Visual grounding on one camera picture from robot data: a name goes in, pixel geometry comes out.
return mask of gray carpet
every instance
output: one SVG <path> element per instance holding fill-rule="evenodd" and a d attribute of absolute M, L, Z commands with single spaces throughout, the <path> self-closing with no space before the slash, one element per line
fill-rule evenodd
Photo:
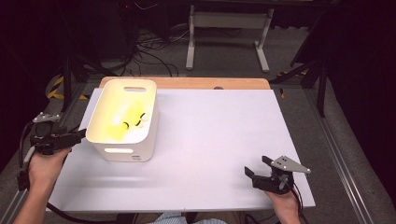
<path fill-rule="evenodd" d="M 229 35 L 238 34 L 238 30 L 225 30 Z M 239 35 L 230 37 L 218 30 L 203 30 L 198 32 L 194 68 L 186 71 L 185 62 L 188 41 L 180 39 L 161 49 L 150 50 L 166 63 L 174 64 L 181 77 L 263 77 L 273 79 L 276 74 L 289 71 L 289 63 L 301 46 L 307 35 L 305 29 L 270 30 L 264 45 L 264 53 L 270 66 L 270 73 L 261 71 L 253 42 L 260 36 L 260 31 L 242 30 Z M 141 54 L 137 59 L 146 63 L 158 63 L 156 59 Z M 163 65 L 140 64 L 131 62 L 127 66 L 125 76 L 169 76 Z M 84 94 L 90 94 L 99 85 L 101 76 L 92 76 L 84 88 Z M 308 177 L 317 206 L 306 208 L 304 214 L 310 223 L 360 223 L 354 207 L 345 189 L 345 183 L 340 178 L 333 163 L 331 153 L 323 131 L 315 117 L 315 111 L 309 106 L 307 92 L 316 94 L 313 90 L 302 90 L 298 85 L 299 78 L 293 78 L 282 85 L 273 85 L 282 114 L 288 125 L 290 136 L 303 165 L 313 170 Z M 284 97 L 279 88 L 284 89 Z M 69 114 L 66 125 L 70 128 L 77 126 L 83 116 L 88 100 L 78 100 Z M 59 113 L 62 101 L 51 99 L 45 109 L 48 113 Z M 396 223 L 395 209 L 388 194 L 385 192 L 370 164 L 364 157 L 359 143 L 350 130 L 341 108 L 328 83 L 325 100 L 326 122 L 332 130 L 337 146 L 346 161 L 356 186 L 361 193 L 362 200 L 370 212 L 373 223 Z M 4 214 L 8 204 L 17 191 L 15 176 L 18 172 L 17 158 L 11 160 L 7 168 L 0 174 L 0 214 Z M 254 217 L 260 219 L 269 217 L 273 211 L 251 211 Z M 76 217 L 103 220 L 114 220 L 114 214 L 74 214 Z M 275 223 L 276 218 L 270 218 L 264 223 Z M 48 213 L 45 223 L 69 223 Z"/>

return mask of white storage bin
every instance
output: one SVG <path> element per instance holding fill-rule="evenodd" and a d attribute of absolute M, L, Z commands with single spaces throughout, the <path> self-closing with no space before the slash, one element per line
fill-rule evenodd
<path fill-rule="evenodd" d="M 112 79 L 93 110 L 86 137 L 108 161 L 148 161 L 159 111 L 157 85 L 146 79 Z"/>

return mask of person's arm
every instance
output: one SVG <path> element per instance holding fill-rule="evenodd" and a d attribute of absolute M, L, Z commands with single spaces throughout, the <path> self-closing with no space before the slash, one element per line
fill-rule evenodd
<path fill-rule="evenodd" d="M 280 223 L 300 224 L 298 202 L 291 191 L 282 195 L 265 191 L 265 194 L 271 199 Z"/>
<path fill-rule="evenodd" d="M 29 165 L 29 194 L 14 224 L 43 223 L 52 188 L 70 151 L 71 147 L 51 156 L 35 153 Z"/>

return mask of wooden tabletop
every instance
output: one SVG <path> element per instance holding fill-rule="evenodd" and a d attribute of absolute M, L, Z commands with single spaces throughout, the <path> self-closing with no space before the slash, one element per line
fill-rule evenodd
<path fill-rule="evenodd" d="M 158 89 L 224 89 L 224 90 L 271 90 L 264 78 L 228 78 L 228 77 L 104 77 L 99 85 L 114 78 L 150 79 Z"/>

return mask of human hand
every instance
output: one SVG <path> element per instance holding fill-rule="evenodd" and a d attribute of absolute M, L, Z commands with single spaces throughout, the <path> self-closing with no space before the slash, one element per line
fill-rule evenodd
<path fill-rule="evenodd" d="M 71 150 L 71 147 L 65 148 L 50 156 L 35 153 L 29 165 L 31 188 L 52 188 L 61 173 L 64 158 Z"/>
<path fill-rule="evenodd" d="M 276 216 L 282 224 L 299 224 L 298 202 L 294 194 L 289 191 L 286 194 L 275 194 L 264 191 L 271 199 Z"/>

